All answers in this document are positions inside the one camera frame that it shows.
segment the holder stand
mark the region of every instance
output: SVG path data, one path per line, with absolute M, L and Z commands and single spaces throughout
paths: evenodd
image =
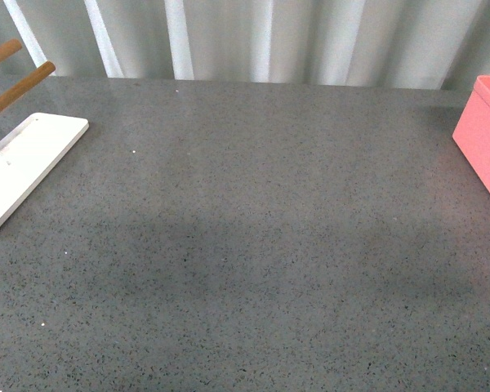
M 0 46 L 0 61 L 21 48 Z M 0 112 L 55 70 L 46 62 L 0 96 Z M 84 118 L 35 113 L 0 141 L 0 226 L 89 128 Z

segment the quartz countertop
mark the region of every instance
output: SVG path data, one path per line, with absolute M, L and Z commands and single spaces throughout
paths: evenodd
M 490 390 L 468 96 L 49 78 L 0 138 L 91 125 L 0 229 L 0 390 Z

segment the wooden rod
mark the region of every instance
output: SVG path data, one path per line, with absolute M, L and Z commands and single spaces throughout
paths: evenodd
M 31 88 L 39 84 L 47 76 L 55 72 L 55 65 L 50 61 L 46 61 L 35 69 L 29 76 L 20 80 L 15 86 L 4 92 L 0 96 L 0 112 L 2 112 L 7 106 L 18 100 Z
M 22 44 L 17 39 L 11 39 L 0 45 L 0 62 L 10 55 L 17 53 L 22 48 Z

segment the pink box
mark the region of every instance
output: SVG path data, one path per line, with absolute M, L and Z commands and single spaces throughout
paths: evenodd
M 453 138 L 490 192 L 490 76 L 478 76 Z

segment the curtain fold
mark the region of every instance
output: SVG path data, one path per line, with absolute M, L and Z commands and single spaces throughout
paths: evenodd
M 490 0 L 0 0 L 26 74 L 469 90 Z

